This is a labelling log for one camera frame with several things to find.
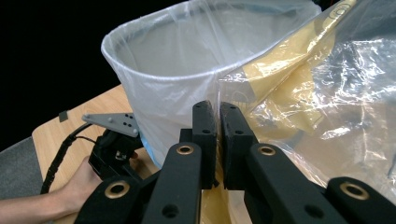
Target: person's arm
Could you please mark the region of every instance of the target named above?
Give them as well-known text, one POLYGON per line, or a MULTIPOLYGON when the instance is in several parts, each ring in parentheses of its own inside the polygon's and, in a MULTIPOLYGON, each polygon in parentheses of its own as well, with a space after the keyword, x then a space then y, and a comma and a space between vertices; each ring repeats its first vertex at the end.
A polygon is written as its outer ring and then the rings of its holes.
POLYGON ((102 182, 84 158, 69 182, 47 194, 0 201, 0 224, 44 223, 78 212, 102 182))

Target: transparent plastic wrap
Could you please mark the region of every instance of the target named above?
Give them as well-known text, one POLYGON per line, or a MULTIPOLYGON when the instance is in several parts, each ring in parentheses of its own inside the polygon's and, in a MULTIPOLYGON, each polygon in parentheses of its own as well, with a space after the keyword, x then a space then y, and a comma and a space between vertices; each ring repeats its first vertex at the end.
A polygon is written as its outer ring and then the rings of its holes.
POLYGON ((216 107, 219 77, 262 55, 320 13, 310 0, 186 1, 104 37, 102 52, 137 119, 144 146, 161 167, 191 109, 216 107))
POLYGON ((396 204, 396 2, 345 0, 219 80, 313 182, 351 176, 396 204))

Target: wooden table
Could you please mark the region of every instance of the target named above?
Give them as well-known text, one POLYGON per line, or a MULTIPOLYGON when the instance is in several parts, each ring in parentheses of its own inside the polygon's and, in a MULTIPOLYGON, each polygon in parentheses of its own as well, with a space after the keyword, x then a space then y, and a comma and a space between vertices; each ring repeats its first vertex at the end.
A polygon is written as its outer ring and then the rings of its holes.
MULTIPOLYGON (((45 179, 50 164, 61 146, 62 141, 67 137, 67 135, 85 123, 85 121, 82 120, 82 116, 84 114, 131 112, 132 109, 126 98, 125 91, 123 87, 119 85, 82 105, 68 110, 67 120, 60 122, 59 118, 55 118, 37 127, 33 131, 32 136, 43 180, 45 179)), ((98 136, 103 134, 104 130, 105 129, 100 126, 92 125, 78 134, 78 136, 85 136, 92 140, 96 140, 98 136)), ((64 161, 60 165, 49 191, 58 189, 66 184, 73 173, 77 170, 84 157, 91 154, 92 148, 92 142, 84 139, 77 139, 67 150, 64 161)), ((141 166, 139 166, 140 175, 147 176, 158 170, 158 168, 152 163, 145 149, 140 148, 136 152, 139 154, 139 164, 141 164, 141 166)), ((76 217, 77 214, 73 214, 56 220, 55 222, 69 224, 73 223, 76 217)))

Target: plastic bag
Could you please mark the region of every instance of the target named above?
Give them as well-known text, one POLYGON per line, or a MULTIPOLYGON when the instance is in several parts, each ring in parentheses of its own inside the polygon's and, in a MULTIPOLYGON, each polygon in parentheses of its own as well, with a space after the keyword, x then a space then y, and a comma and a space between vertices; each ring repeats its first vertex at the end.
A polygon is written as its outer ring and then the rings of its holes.
POLYGON ((222 98, 311 181, 352 176, 396 204, 395 19, 394 1, 340 1, 221 79, 222 98))
POLYGON ((161 168, 194 104, 219 103, 219 77, 264 54, 320 13, 310 0, 192 0, 126 22, 102 42, 161 168))

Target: gray floor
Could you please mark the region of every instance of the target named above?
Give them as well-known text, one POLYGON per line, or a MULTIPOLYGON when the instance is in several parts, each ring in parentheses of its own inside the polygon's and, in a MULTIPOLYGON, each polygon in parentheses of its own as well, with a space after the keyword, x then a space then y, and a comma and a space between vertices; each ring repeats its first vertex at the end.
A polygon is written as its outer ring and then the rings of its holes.
POLYGON ((42 183, 32 137, 0 152, 0 200, 40 194, 42 183))

